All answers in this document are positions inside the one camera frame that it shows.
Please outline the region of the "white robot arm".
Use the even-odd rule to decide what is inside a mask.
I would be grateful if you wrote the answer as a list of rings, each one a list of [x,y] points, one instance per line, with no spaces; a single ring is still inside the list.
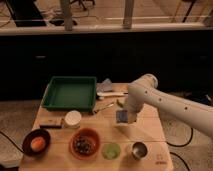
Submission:
[[[213,138],[213,107],[169,95],[159,91],[157,86],[158,80],[152,74],[145,74],[127,86],[128,96],[124,108],[128,123],[137,120],[138,113],[146,103]]]

